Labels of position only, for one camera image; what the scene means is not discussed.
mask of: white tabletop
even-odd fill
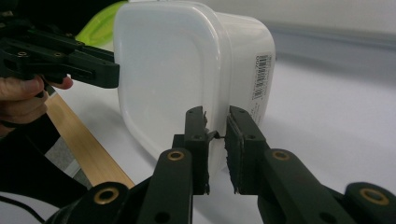
[[[260,125],[270,147],[290,150],[337,191],[365,181],[396,194],[396,49],[273,35],[276,68]],[[117,90],[75,82],[58,92],[135,183],[152,175],[156,161],[125,127]],[[193,223],[262,223],[257,197],[234,195],[226,169],[210,185],[209,196],[194,197]]]

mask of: human hand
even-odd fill
[[[66,77],[62,84],[50,82],[49,84],[66,90],[73,85],[73,80]],[[44,90],[44,86],[44,81],[40,76],[35,76],[31,80],[0,77],[0,120],[27,124],[44,115],[47,112],[44,103],[48,99],[48,95],[45,92],[43,97],[35,97]],[[8,128],[0,123],[0,137],[13,130],[14,128]]]

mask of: barcode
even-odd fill
[[[261,98],[267,94],[271,59],[271,55],[261,55],[256,57],[256,80],[254,82],[252,100]]]

